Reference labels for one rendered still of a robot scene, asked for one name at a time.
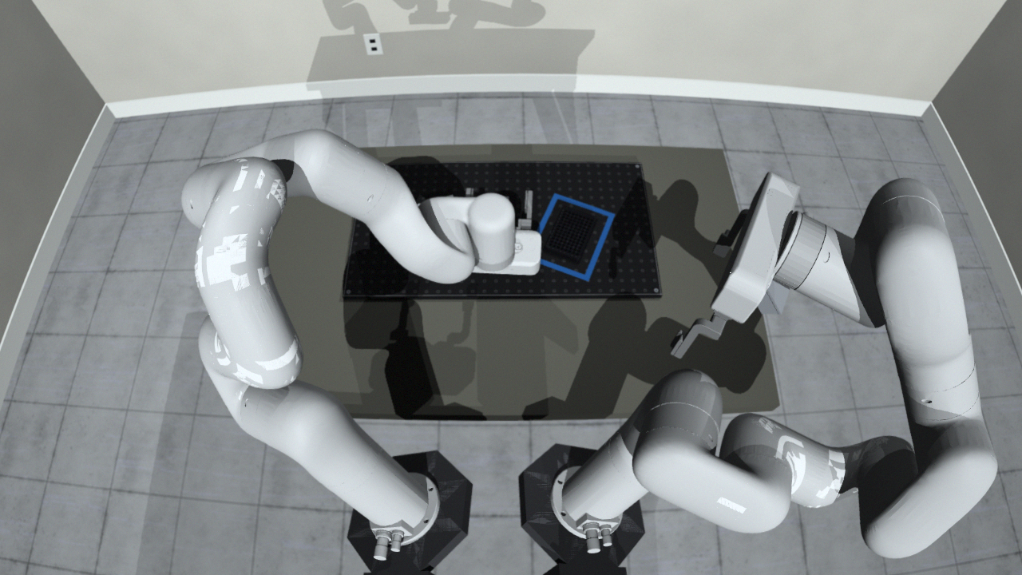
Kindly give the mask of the blue tape outline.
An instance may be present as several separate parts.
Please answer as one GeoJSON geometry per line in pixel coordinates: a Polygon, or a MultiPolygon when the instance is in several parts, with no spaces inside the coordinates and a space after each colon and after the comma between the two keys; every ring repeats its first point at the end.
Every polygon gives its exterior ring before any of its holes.
{"type": "Polygon", "coordinates": [[[550,201],[550,206],[548,206],[548,208],[547,208],[544,217],[541,218],[541,222],[539,224],[539,228],[537,229],[537,232],[539,232],[540,234],[541,234],[541,232],[543,232],[544,226],[546,226],[547,219],[550,217],[550,214],[551,214],[551,212],[553,210],[553,207],[555,206],[555,203],[556,203],[557,199],[568,201],[569,203],[572,203],[572,204],[575,204],[576,206],[580,206],[583,208],[586,208],[587,210],[592,210],[594,212],[601,212],[601,214],[603,214],[603,215],[608,215],[608,220],[607,220],[606,225],[604,226],[604,230],[602,231],[602,234],[601,234],[601,239],[599,239],[599,243],[597,244],[596,250],[592,253],[592,259],[590,261],[590,265],[588,266],[587,271],[585,272],[585,276],[584,276],[584,274],[580,274],[579,272],[573,272],[572,269],[568,269],[566,267],[562,267],[562,266],[557,265],[557,263],[551,263],[551,262],[548,262],[546,260],[542,260],[541,259],[541,263],[543,263],[544,266],[552,267],[552,269],[556,269],[559,272],[567,273],[569,276],[575,276],[577,278],[583,278],[583,280],[585,280],[585,281],[589,281],[590,280],[590,276],[592,275],[592,269],[595,267],[595,263],[597,263],[597,259],[598,259],[599,254],[601,252],[601,249],[603,247],[604,240],[606,239],[606,236],[607,236],[607,234],[609,232],[612,220],[614,219],[614,217],[616,217],[616,214],[614,214],[614,212],[607,212],[607,211],[601,210],[601,208],[596,208],[596,207],[593,207],[593,206],[588,206],[588,204],[584,204],[583,201],[577,201],[577,200],[573,200],[573,199],[567,199],[567,197],[565,197],[565,196],[560,196],[560,194],[554,193],[553,194],[553,198],[550,201]]]}

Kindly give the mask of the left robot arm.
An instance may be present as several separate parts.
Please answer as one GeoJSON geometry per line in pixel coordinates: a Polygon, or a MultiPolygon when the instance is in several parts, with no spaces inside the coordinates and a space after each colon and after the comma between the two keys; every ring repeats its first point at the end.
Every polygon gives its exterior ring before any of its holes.
{"type": "Polygon", "coordinates": [[[309,196],[367,224],[408,272],[455,284],[475,265],[501,272],[513,262],[513,204],[485,193],[418,206],[397,170],[323,129],[277,136],[218,161],[191,173],[181,194],[184,214],[201,229],[202,364],[244,432],[291,456],[369,519],[374,559],[384,561],[388,545],[399,552],[430,530],[438,488],[406,472],[334,395],[297,381],[301,343],[271,277],[271,234],[286,197],[309,196]]]}

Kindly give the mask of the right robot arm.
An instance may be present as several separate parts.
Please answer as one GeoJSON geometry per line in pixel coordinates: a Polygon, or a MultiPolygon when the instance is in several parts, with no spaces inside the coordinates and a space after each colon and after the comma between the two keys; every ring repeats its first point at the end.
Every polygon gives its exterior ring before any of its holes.
{"type": "Polygon", "coordinates": [[[823,507],[858,494],[869,549],[902,559],[932,545],[983,498],[998,467],[943,221],[933,192],[910,178],[873,195],[853,239],[802,212],[757,306],[782,315],[792,288],[866,327],[885,325],[913,447],[895,436],[831,447],[761,414],[739,414],[715,456],[718,383],[678,369],[583,466],[558,474],[550,500],[562,526],[598,553],[649,491],[740,533],[776,528],[790,500],[823,507]]]}

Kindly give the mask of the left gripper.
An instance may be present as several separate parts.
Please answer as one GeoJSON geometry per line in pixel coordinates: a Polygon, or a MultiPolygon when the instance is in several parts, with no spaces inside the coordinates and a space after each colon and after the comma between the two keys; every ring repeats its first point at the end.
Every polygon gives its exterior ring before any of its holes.
{"type": "Polygon", "coordinates": [[[501,272],[484,272],[479,267],[474,267],[476,273],[511,274],[511,276],[535,276],[539,272],[541,263],[541,234],[532,232],[532,202],[533,192],[525,192],[525,212],[527,219],[518,219],[518,227],[515,227],[515,254],[513,262],[501,272]],[[527,204],[527,206],[526,206],[527,204]]]}

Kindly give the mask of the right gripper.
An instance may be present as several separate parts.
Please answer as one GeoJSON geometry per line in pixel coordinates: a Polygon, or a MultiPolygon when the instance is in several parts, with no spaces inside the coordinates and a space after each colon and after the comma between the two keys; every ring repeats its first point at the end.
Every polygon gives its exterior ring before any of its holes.
{"type": "Polygon", "coordinates": [[[802,213],[793,212],[799,192],[798,184],[776,173],[766,173],[751,201],[751,208],[739,212],[731,231],[722,233],[713,247],[712,252],[726,257],[739,234],[711,302],[714,310],[711,321],[697,318],[689,331],[679,330],[669,345],[671,355],[682,358],[700,332],[718,339],[729,319],[745,323],[762,302],[802,223],[802,213]]]}

